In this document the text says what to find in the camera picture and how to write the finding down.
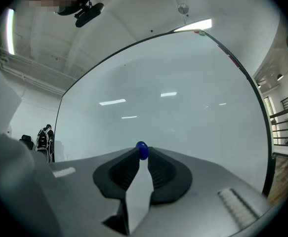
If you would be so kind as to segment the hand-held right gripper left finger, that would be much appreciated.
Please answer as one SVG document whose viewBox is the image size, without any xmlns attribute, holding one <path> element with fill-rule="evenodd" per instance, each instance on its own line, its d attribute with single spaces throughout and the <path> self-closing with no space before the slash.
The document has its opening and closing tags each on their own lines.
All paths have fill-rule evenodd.
<svg viewBox="0 0 288 237">
<path fill-rule="evenodd" d="M 65 192 L 103 226 L 123 236 L 130 234 L 126 192 L 139 170 L 139 149 L 50 164 L 53 172 L 74 168 L 58 176 Z"/>
</svg>

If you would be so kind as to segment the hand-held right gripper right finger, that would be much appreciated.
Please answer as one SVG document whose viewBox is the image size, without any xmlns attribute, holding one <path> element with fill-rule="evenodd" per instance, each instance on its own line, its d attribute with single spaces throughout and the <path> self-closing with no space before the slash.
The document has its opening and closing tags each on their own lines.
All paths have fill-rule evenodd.
<svg viewBox="0 0 288 237">
<path fill-rule="evenodd" d="M 130 237 L 250 237 L 270 209 L 266 197 L 224 167 L 164 150 L 192 173 L 177 201 L 151 205 L 154 191 L 148 160 L 130 185 Z"/>
</svg>

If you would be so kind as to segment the black office chair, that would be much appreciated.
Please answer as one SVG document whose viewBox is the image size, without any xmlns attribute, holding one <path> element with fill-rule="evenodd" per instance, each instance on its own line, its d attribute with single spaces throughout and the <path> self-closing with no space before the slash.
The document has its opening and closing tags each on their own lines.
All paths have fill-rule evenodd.
<svg viewBox="0 0 288 237">
<path fill-rule="evenodd" d="M 29 135 L 22 135 L 19 142 L 24 143 L 30 151 L 34 149 L 34 143 Z"/>
</svg>

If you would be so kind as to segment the black-framed whiteboard on stand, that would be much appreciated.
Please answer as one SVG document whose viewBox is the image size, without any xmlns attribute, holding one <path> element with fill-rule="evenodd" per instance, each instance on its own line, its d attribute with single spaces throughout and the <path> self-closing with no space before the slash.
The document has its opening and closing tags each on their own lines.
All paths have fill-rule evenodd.
<svg viewBox="0 0 288 237">
<path fill-rule="evenodd" d="M 108 56 L 62 96 L 57 162 L 143 141 L 217 163 L 267 194 L 272 135 L 257 83 L 218 40 L 157 35 Z"/>
</svg>

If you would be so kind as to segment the window with greenery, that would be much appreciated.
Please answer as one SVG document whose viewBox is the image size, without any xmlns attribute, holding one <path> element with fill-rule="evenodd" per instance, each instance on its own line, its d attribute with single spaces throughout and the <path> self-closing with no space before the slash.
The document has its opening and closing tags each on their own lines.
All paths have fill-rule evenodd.
<svg viewBox="0 0 288 237">
<path fill-rule="evenodd" d="M 266 112 L 267 112 L 267 115 L 268 115 L 268 119 L 269 119 L 269 126 L 270 126 L 270 131 L 271 133 L 273 132 L 273 129 L 272 129 L 272 124 L 271 124 L 271 118 L 270 116 L 273 115 L 273 108 L 272 108 L 272 104 L 271 104 L 271 101 L 270 101 L 270 98 L 267 96 L 267 97 L 264 97 L 264 103 L 265 103 L 265 107 L 266 107 Z"/>
</svg>

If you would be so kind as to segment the white ceiling pipes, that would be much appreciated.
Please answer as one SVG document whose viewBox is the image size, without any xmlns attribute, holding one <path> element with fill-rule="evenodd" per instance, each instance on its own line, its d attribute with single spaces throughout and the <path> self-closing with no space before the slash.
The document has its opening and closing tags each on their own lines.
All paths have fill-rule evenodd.
<svg viewBox="0 0 288 237">
<path fill-rule="evenodd" d="M 0 69 L 54 94 L 63 95 L 76 81 L 31 59 L 15 56 L 0 48 Z"/>
</svg>

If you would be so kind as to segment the long ceiling light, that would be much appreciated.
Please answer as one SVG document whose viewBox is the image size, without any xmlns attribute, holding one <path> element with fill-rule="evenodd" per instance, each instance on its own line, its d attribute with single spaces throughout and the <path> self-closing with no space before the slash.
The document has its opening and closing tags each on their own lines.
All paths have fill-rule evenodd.
<svg viewBox="0 0 288 237">
<path fill-rule="evenodd" d="M 8 9 L 6 17 L 6 44 L 9 54 L 14 55 L 14 43 L 13 43 L 13 19 L 14 10 Z"/>
<path fill-rule="evenodd" d="M 205 19 L 202 21 L 194 22 L 183 27 L 177 28 L 174 32 L 181 32 L 181 31 L 195 31 L 195 30 L 206 30 L 212 27 L 212 20 Z"/>
</svg>

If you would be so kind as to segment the ceiling dome sensor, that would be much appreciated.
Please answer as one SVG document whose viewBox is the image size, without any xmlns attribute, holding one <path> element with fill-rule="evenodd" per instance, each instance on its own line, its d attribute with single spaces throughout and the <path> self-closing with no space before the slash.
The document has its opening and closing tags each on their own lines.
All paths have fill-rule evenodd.
<svg viewBox="0 0 288 237">
<path fill-rule="evenodd" d="M 186 15 L 189 12 L 189 6 L 186 3 L 180 3 L 177 6 L 178 12 L 182 15 Z"/>
</svg>

